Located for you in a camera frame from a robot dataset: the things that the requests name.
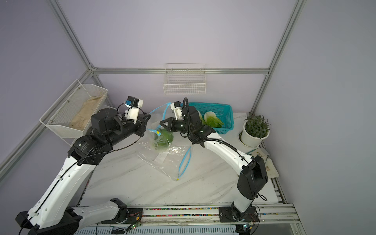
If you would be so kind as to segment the chinese cabbage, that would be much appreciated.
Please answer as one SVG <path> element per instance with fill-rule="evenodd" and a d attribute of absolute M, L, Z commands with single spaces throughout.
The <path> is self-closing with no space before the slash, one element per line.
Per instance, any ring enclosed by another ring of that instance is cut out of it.
<path fill-rule="evenodd" d="M 204 114 L 204 121 L 206 125 L 212 128 L 222 128 L 224 122 L 221 121 L 214 112 L 208 111 Z"/>
<path fill-rule="evenodd" d="M 156 150 L 168 149 L 173 142 L 174 136 L 172 132 L 167 131 L 166 129 L 158 128 L 157 133 L 154 135 L 153 147 Z"/>
<path fill-rule="evenodd" d="M 198 114 L 199 114 L 199 118 L 200 118 L 202 124 L 203 124 L 203 125 L 206 125 L 206 122 L 205 122 L 203 116 L 201 115 L 201 113 L 200 113 L 198 110 L 197 110 L 197 112 L 198 112 Z"/>

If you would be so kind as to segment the clear zip-top bag blue seal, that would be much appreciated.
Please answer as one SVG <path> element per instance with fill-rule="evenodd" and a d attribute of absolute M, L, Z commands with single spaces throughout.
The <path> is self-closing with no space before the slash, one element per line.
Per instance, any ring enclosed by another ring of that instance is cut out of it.
<path fill-rule="evenodd" d="M 189 146 L 157 146 L 142 138 L 137 144 L 137 155 L 154 169 L 173 181 L 178 181 L 186 172 L 193 154 Z"/>

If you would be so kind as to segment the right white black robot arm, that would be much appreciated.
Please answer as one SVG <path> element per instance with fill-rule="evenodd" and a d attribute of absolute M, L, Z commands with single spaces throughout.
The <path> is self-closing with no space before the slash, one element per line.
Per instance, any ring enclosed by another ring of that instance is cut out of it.
<path fill-rule="evenodd" d="M 198 110 L 189 105 L 187 98 L 170 105 L 174 117 L 160 121 L 169 132 L 182 134 L 192 145 L 200 145 L 212 151 L 228 163 L 239 176 L 238 194 L 231 206 L 219 208 L 221 221 L 241 222 L 257 210 L 254 199 L 268 182 L 267 171 L 262 157 L 252 157 L 226 142 L 212 127 L 204 125 Z"/>

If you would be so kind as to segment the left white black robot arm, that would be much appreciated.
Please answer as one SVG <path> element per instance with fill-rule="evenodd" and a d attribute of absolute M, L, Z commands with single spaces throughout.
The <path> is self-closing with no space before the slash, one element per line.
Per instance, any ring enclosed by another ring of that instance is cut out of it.
<path fill-rule="evenodd" d="M 80 137 L 41 199 L 29 211 L 20 212 L 16 222 L 30 235 L 73 235 L 92 224 L 122 224 L 131 216 L 128 206 L 118 198 L 90 207 L 70 207 L 73 196 L 114 145 L 135 134 L 143 137 L 151 115 L 130 107 L 130 117 L 120 119 L 115 109 L 101 109 L 91 116 L 92 130 Z"/>

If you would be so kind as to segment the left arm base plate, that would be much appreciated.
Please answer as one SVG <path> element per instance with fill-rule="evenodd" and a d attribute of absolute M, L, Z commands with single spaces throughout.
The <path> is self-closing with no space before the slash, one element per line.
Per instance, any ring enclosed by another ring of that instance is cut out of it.
<path fill-rule="evenodd" d="M 132 224 L 141 220 L 142 215 L 142 208 L 120 209 L 114 219 L 102 221 L 101 224 Z"/>

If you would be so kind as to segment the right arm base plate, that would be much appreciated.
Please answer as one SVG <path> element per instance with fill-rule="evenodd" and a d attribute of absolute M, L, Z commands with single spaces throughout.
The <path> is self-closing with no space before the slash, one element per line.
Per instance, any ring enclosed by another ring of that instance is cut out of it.
<path fill-rule="evenodd" d="M 219 207 L 220 222 L 259 222 L 255 206 L 250 206 L 245 212 L 240 212 L 234 205 Z"/>

